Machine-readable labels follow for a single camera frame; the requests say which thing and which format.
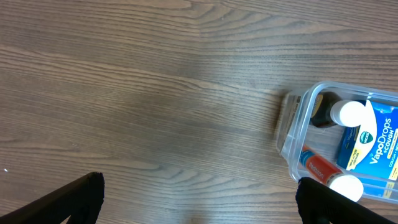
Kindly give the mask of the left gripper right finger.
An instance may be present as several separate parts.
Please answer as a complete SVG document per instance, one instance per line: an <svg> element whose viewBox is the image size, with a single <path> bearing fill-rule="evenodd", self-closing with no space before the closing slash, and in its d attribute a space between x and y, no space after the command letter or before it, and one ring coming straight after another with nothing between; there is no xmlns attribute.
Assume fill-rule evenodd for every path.
<svg viewBox="0 0 398 224"><path fill-rule="evenodd" d="M310 177L298 182L295 196L303 224L393 224Z"/></svg>

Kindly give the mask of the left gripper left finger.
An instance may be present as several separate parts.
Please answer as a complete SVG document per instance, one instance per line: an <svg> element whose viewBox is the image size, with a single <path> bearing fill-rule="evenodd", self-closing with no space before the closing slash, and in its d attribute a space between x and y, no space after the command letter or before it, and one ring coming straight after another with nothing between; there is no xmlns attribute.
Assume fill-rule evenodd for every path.
<svg viewBox="0 0 398 224"><path fill-rule="evenodd" d="M1 217L1 223L96 223L104 202L104 177L90 172Z"/></svg>

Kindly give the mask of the orange bottle white cap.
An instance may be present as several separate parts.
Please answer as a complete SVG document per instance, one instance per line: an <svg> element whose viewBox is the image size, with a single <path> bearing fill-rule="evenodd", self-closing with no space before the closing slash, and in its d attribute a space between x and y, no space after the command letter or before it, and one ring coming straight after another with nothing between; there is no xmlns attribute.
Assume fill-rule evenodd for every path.
<svg viewBox="0 0 398 224"><path fill-rule="evenodd" d="M307 145L303 146L300 163L317 180L348 199L358 202L363 196L364 186L356 176L345 174Z"/></svg>

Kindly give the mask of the blue Vicks VapoDrops box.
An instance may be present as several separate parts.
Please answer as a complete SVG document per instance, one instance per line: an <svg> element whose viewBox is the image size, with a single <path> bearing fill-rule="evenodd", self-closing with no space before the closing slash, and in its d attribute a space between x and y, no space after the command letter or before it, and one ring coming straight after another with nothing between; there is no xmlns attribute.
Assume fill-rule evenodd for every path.
<svg viewBox="0 0 398 224"><path fill-rule="evenodd" d="M352 172L397 180L397 107L365 103L362 124L346 128L337 164Z"/></svg>

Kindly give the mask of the black bottle white cap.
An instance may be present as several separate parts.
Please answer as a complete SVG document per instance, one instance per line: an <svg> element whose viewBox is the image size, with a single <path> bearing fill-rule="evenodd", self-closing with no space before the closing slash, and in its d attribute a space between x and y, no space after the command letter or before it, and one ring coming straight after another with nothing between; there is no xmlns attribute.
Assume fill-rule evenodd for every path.
<svg viewBox="0 0 398 224"><path fill-rule="evenodd" d="M315 98L310 124L317 128L357 127L364 120L365 110L363 101L344 100L332 91L321 92Z"/></svg>

